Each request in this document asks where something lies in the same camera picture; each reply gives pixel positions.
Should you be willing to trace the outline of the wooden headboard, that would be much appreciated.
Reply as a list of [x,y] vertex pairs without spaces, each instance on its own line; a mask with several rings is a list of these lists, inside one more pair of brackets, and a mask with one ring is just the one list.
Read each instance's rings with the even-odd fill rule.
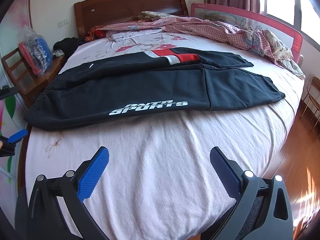
[[74,4],[78,36],[98,25],[136,21],[142,11],[189,15],[185,0],[85,0]]

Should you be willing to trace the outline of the wall socket plate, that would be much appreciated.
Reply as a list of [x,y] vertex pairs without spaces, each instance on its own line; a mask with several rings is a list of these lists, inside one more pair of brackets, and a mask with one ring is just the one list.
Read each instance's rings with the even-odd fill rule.
[[64,25],[67,25],[67,24],[68,24],[68,20],[65,19],[65,20],[63,20],[63,21],[61,21],[61,22],[58,23],[58,27],[61,28],[61,27],[63,27]]

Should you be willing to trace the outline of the floral wardrobe door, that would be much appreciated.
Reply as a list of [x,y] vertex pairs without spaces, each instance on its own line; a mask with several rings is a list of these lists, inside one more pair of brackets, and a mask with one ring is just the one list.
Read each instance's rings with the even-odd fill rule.
[[[1,21],[1,56],[5,56],[17,48],[19,33],[30,23],[30,0],[14,0]],[[1,100],[1,135],[10,137],[26,128],[23,120],[25,104],[16,94]],[[11,225],[15,225],[17,200],[17,169],[22,143],[15,148],[15,155],[1,157],[1,208]]]

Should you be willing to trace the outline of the wooden chair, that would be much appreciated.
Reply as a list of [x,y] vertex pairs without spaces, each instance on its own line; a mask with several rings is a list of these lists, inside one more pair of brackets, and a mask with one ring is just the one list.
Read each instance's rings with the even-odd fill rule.
[[2,66],[27,108],[31,107],[43,90],[65,64],[65,56],[53,59],[52,65],[41,76],[36,76],[18,48],[1,58]]

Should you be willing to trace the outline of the black clothes pile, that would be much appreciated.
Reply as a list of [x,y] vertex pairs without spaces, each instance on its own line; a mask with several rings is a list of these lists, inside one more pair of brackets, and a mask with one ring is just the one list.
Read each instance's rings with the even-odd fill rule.
[[53,45],[53,50],[61,50],[65,55],[65,59],[69,59],[77,48],[85,43],[86,41],[84,38],[67,37],[56,42]]

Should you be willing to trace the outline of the red pillow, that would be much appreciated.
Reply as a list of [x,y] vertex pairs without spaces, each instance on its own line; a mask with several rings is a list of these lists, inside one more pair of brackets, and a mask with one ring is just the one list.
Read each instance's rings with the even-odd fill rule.
[[95,38],[98,38],[98,39],[105,38],[106,37],[106,31],[96,29],[94,31],[94,36],[95,36]]

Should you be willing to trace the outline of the floral white bed sheet mattress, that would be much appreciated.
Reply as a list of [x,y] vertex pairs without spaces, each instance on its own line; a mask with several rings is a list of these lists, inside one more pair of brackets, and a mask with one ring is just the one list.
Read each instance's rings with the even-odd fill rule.
[[304,80],[268,59],[199,36],[157,33],[77,48],[64,70],[122,54],[171,47],[238,54],[250,72],[269,77],[280,102],[243,111],[179,111],[122,118],[68,131],[33,129],[25,163],[26,193],[36,177],[62,176],[105,146],[110,160],[85,206],[110,239],[188,239],[233,204],[210,160],[217,146],[244,170],[264,176],[293,125]]

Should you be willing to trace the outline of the red patterned quilt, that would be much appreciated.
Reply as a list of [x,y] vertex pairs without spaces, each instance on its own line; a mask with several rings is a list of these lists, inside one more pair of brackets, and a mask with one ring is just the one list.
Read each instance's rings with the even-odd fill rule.
[[275,65],[304,80],[305,74],[293,59],[293,53],[272,31],[268,29],[241,29],[221,21],[201,20],[195,17],[181,17],[154,11],[143,11],[138,21],[99,25],[93,27],[85,41],[96,39],[95,31],[141,31],[162,29],[169,33],[201,36],[235,48],[249,51],[269,59]]

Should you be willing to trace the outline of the plastic bag of clothes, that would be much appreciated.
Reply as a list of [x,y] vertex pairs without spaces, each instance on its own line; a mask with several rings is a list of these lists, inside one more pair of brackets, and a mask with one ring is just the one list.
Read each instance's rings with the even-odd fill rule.
[[51,50],[43,36],[25,25],[19,35],[18,49],[36,76],[42,76],[52,64]]

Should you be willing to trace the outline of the pink bed guard rail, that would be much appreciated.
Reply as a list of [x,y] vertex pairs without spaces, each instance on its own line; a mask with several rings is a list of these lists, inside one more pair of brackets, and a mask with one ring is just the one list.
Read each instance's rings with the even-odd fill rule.
[[190,15],[203,20],[225,22],[246,30],[268,29],[291,49],[294,61],[302,65],[303,55],[300,52],[303,37],[287,24],[255,12],[206,3],[192,3]]

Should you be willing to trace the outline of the black sports pants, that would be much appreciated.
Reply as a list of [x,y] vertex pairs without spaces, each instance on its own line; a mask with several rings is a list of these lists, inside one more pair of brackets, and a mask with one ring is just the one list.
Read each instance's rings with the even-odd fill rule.
[[240,55],[152,50],[83,63],[58,74],[24,119],[44,130],[170,111],[238,111],[285,98]]

